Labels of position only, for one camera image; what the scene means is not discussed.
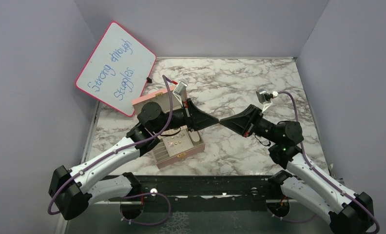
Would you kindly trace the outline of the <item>pink jewelry box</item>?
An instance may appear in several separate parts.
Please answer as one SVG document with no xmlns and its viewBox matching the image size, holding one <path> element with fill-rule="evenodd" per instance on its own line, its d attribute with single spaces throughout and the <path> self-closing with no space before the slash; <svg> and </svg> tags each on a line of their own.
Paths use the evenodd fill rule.
<svg viewBox="0 0 386 234">
<path fill-rule="evenodd" d="M 132 100 L 135 114 L 140 114 L 144 104 L 150 101 L 158 103 L 163 112 L 167 113 L 170 111 L 169 94 L 165 89 L 161 89 Z M 186 125 L 164 131 L 163 135 L 158 138 L 160 142 L 150 151 L 150 154 L 153 155 L 156 166 L 159 169 L 205 150 L 205 142 L 201 134 L 197 131 L 189 131 Z M 168 141 L 170 139 L 181 140 L 182 143 L 176 147 L 169 147 Z"/>
</svg>

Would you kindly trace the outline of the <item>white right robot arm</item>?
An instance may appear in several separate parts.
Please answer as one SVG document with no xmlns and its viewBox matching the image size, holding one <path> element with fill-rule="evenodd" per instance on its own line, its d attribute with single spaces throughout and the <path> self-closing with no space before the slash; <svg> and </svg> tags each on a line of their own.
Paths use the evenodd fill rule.
<svg viewBox="0 0 386 234">
<path fill-rule="evenodd" d="M 270 157 L 283 170 L 269 179 L 271 197 L 285 195 L 300 202 L 321 217 L 334 234 L 364 234 L 376 224 L 373 201 L 368 194 L 347 188 L 303 154 L 298 147 L 304 139 L 299 122 L 274 124 L 251 104 L 219 123 L 243 137 L 255 135 L 272 143 Z"/>
</svg>

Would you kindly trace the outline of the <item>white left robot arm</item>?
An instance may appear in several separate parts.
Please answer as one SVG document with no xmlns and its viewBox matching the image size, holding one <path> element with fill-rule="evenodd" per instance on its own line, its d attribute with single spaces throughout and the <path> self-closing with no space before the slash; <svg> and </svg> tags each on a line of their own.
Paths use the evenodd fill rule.
<svg viewBox="0 0 386 234">
<path fill-rule="evenodd" d="M 71 220 L 90 205 L 103 200 L 120 196 L 127 200 L 136 199 L 140 188 L 132 173 L 113 179 L 105 179 L 105 176 L 152 151 L 164 131 L 183 126 L 199 131 L 219 122 L 216 117 L 198 109 L 190 99 L 187 99 L 186 107 L 176 110 L 173 100 L 169 101 L 168 112 L 155 101 L 145 103 L 137 115 L 138 124 L 109 150 L 71 169 L 56 168 L 49 186 L 51 201 L 47 213 L 61 214 L 65 220 Z"/>
</svg>

